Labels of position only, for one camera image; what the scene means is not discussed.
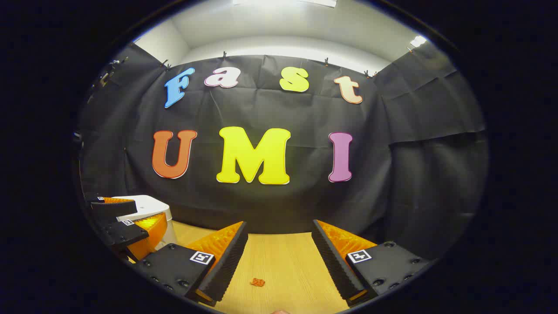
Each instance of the food crumb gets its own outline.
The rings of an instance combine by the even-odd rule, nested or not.
[[[256,287],[263,287],[266,282],[263,281],[263,279],[254,278],[252,279],[252,282],[250,282],[250,284]]]

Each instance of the purple letter i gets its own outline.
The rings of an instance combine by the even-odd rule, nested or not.
[[[342,182],[351,179],[349,171],[349,143],[353,140],[348,133],[331,133],[329,140],[333,143],[333,171],[329,175],[330,182]]]

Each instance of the screw hole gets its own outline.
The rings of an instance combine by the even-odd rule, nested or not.
[[[190,285],[186,280],[178,280],[178,284],[184,288],[187,288]]]

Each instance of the table surface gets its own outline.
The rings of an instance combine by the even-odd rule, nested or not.
[[[179,245],[215,230],[172,222]],[[263,287],[250,285],[253,278],[265,280]],[[311,233],[248,234],[248,242],[216,310],[227,314],[334,314],[348,309],[337,291]]]

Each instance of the black fabric backdrop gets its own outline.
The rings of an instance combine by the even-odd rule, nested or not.
[[[377,75],[284,56],[230,56],[165,67],[138,46],[85,105],[82,182],[88,198],[151,195],[173,219],[220,229],[240,220],[260,234],[310,231],[313,219],[372,241],[394,240],[425,258],[438,257],[466,227],[483,191],[488,166],[484,121],[468,84],[431,44],[407,53]],[[233,88],[207,87],[213,70],[241,70]],[[281,70],[304,68],[310,87],[281,89]],[[189,67],[185,96],[170,108],[165,83]],[[342,99],[333,80],[348,75],[360,104]],[[245,129],[254,145],[271,128],[287,129],[287,185],[257,179],[217,182],[227,126]],[[177,161],[181,130],[198,133],[186,174],[152,169],[153,134],[169,130],[167,163]],[[332,132],[352,134],[347,182],[331,183]]]

